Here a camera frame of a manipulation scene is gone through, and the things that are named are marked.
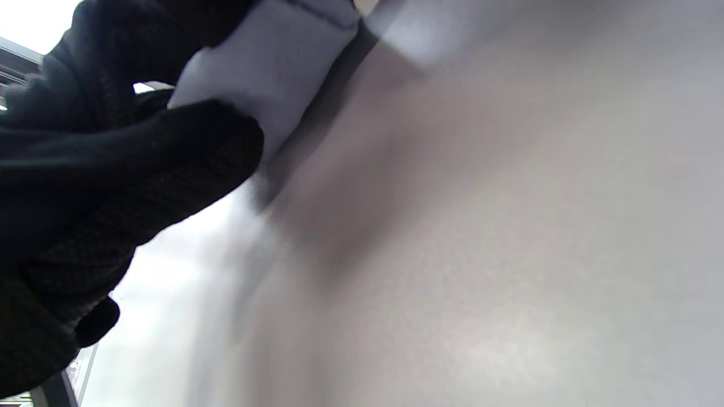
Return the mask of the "person's right hand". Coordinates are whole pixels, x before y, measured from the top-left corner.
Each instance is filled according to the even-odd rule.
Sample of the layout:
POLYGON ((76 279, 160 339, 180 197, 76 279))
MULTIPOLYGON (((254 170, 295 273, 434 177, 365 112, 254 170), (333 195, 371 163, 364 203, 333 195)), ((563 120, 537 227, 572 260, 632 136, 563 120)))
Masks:
POLYGON ((210 100, 167 109, 203 46, 249 1, 82 1, 2 113, 2 397, 61 373, 119 319, 136 249, 258 168, 255 119, 210 100))

